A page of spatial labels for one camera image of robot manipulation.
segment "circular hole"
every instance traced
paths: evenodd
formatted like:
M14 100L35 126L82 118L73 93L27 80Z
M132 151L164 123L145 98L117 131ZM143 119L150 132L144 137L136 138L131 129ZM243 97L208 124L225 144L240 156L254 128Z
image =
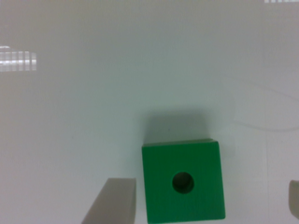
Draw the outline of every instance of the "circular hole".
M178 193L189 193L194 187L194 180L191 175L186 172L176 174L172 180L172 185Z

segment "green cube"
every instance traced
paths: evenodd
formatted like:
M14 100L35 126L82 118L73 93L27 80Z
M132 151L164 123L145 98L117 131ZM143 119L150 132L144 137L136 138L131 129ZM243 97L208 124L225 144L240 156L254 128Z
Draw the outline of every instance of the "green cube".
M224 219L217 141L142 147L148 223Z

